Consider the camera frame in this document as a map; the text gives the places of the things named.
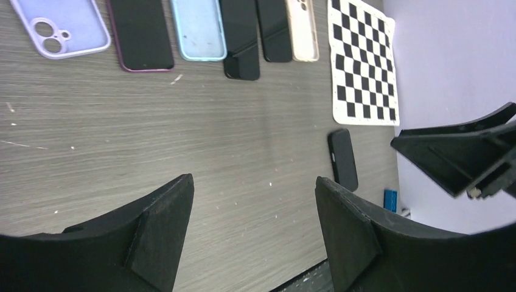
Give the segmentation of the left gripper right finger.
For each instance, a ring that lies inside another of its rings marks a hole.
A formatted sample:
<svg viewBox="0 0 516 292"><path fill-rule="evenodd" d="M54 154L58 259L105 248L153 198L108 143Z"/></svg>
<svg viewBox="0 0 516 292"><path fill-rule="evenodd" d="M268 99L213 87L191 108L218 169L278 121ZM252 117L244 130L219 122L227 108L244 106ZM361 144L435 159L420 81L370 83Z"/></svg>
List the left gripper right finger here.
<svg viewBox="0 0 516 292"><path fill-rule="evenodd" d="M318 177L335 291L514 291L515 225L478 234L427 226Z"/></svg>

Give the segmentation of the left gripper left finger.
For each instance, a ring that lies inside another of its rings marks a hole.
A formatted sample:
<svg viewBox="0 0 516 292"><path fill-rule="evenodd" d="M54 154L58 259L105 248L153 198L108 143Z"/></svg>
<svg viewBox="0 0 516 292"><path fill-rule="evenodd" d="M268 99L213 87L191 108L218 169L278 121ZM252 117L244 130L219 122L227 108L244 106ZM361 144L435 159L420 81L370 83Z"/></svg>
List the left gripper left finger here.
<svg viewBox="0 0 516 292"><path fill-rule="evenodd" d="M1 236L2 291L172 291L191 174L59 234Z"/></svg>

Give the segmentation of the phone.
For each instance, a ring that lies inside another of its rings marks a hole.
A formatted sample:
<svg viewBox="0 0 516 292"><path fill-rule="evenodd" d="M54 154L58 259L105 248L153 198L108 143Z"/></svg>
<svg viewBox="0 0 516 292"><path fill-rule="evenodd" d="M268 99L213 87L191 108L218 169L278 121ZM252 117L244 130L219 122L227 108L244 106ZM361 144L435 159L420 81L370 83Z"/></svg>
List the phone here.
<svg viewBox="0 0 516 292"><path fill-rule="evenodd" d="M220 0L227 56L227 78L255 81L260 77L257 11L253 0Z"/></svg>
<svg viewBox="0 0 516 292"><path fill-rule="evenodd" d="M358 175L349 130L342 128L329 133L327 142L335 182L355 192Z"/></svg>
<svg viewBox="0 0 516 292"><path fill-rule="evenodd" d="M128 72L168 72L174 67L162 2L106 2L119 64Z"/></svg>

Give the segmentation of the beige phone case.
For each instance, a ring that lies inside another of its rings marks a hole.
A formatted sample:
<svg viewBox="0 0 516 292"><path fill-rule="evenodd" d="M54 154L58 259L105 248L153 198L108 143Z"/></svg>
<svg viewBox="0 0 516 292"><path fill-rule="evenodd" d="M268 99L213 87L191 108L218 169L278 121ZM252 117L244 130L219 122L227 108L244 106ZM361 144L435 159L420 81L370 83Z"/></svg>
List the beige phone case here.
<svg viewBox="0 0 516 292"><path fill-rule="evenodd" d="M311 0L286 0L291 48L295 61L319 59L316 21Z"/></svg>

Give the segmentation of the black smartphone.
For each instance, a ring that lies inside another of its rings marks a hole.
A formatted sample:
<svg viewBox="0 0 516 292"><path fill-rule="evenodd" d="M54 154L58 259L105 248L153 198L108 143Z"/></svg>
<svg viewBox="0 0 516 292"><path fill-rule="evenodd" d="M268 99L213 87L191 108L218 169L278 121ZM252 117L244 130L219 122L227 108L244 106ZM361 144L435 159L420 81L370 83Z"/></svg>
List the black smartphone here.
<svg viewBox="0 0 516 292"><path fill-rule="evenodd" d="M284 0L256 0L263 56L270 63L293 59L287 8Z"/></svg>

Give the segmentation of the lilac phone case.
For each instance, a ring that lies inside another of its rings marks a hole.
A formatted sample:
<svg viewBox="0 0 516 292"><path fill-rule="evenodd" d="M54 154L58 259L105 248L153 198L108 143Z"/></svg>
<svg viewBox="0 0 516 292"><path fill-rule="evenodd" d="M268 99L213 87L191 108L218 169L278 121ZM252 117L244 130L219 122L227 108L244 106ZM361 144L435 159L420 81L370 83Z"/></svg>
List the lilac phone case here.
<svg viewBox="0 0 516 292"><path fill-rule="evenodd" d="M36 50L51 60L105 51L111 37L95 1L11 1Z"/></svg>

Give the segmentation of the light-blue phone case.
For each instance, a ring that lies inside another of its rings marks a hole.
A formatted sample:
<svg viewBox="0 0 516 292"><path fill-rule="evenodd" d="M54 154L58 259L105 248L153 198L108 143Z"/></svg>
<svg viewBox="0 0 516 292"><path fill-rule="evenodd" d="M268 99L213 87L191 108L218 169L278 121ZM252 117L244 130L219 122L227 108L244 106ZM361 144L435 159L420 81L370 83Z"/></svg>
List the light-blue phone case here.
<svg viewBox="0 0 516 292"><path fill-rule="evenodd" d="M180 55L187 61L222 61L227 56L218 0L172 0Z"/></svg>

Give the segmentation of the blue toy brick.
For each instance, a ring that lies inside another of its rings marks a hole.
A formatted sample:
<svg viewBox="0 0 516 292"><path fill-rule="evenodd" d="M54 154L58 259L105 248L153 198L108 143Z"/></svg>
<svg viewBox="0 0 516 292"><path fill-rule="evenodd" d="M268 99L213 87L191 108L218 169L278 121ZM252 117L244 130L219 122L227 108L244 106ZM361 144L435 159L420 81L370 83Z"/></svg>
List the blue toy brick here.
<svg viewBox="0 0 516 292"><path fill-rule="evenodd" d="M383 207L386 210L396 213L397 212L397 197L398 191L392 189L384 190Z"/></svg>

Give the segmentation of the checkerboard calibration mat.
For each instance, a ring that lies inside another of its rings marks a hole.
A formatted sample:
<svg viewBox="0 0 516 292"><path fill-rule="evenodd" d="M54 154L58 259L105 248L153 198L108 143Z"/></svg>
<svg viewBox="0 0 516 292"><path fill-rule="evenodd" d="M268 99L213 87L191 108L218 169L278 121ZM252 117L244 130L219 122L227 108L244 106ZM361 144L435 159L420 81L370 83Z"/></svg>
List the checkerboard calibration mat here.
<svg viewBox="0 0 516 292"><path fill-rule="evenodd" d="M334 121L398 126L395 21L364 1L331 0L327 23Z"/></svg>

